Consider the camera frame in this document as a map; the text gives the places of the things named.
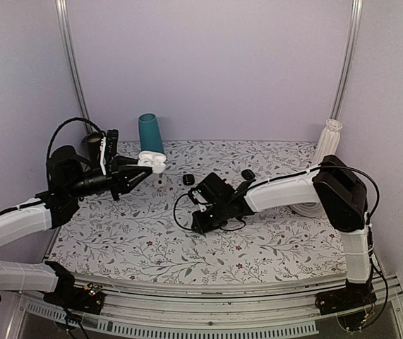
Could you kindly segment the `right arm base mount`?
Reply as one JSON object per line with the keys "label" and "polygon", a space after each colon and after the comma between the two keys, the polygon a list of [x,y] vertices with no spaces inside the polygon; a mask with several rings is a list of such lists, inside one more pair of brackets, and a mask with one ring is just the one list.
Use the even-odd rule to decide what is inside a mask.
{"label": "right arm base mount", "polygon": [[315,296],[315,306],[321,315],[334,314],[371,305],[377,301],[371,279],[364,283],[345,281],[336,290],[320,292]]}

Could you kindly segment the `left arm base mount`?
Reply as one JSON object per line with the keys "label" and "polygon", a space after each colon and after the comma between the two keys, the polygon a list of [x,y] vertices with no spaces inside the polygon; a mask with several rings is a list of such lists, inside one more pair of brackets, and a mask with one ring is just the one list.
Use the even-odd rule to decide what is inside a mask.
{"label": "left arm base mount", "polygon": [[45,261],[56,274],[58,280],[53,292],[43,292],[43,301],[66,310],[81,311],[100,315],[104,305],[103,286],[93,282],[83,287],[75,286],[75,278],[61,264]]}

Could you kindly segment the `white round earbud case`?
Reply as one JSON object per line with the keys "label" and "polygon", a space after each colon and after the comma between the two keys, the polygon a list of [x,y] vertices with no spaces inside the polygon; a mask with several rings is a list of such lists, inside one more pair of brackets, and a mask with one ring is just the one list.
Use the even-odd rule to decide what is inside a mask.
{"label": "white round earbud case", "polygon": [[153,186],[154,186],[156,189],[161,189],[161,188],[165,187],[166,184],[167,184],[167,182],[166,182],[165,180],[163,180],[163,179],[155,179],[155,180],[153,181]]}

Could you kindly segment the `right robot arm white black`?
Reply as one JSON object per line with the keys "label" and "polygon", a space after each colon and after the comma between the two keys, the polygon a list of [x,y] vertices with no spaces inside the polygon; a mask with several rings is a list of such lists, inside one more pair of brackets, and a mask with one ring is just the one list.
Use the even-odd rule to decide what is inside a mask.
{"label": "right robot arm white black", "polygon": [[188,193],[199,207],[192,214],[191,230],[204,234],[231,219],[242,220],[271,208],[318,203],[342,238],[351,284],[341,291],[340,302],[354,308],[367,297],[365,283],[372,272],[369,228],[374,210],[368,207],[367,188],[359,178],[362,174],[335,155],[325,156],[319,165],[302,172],[261,182],[246,169],[236,188],[211,172]]}

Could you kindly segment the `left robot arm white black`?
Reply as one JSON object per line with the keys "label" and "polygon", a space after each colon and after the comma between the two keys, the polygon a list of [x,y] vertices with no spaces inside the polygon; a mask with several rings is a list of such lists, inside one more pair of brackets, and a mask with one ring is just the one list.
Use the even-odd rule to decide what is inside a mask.
{"label": "left robot arm white black", "polygon": [[[99,164],[93,165],[77,155],[73,146],[61,146],[47,159],[48,189],[0,212],[0,247],[67,224],[78,211],[80,199],[87,196],[108,191],[118,200],[152,173],[160,173],[165,160],[150,151],[132,159],[117,155],[114,146],[101,145]],[[57,262],[0,261],[0,291],[38,291],[50,302],[72,307],[85,294],[74,282],[73,275]]]}

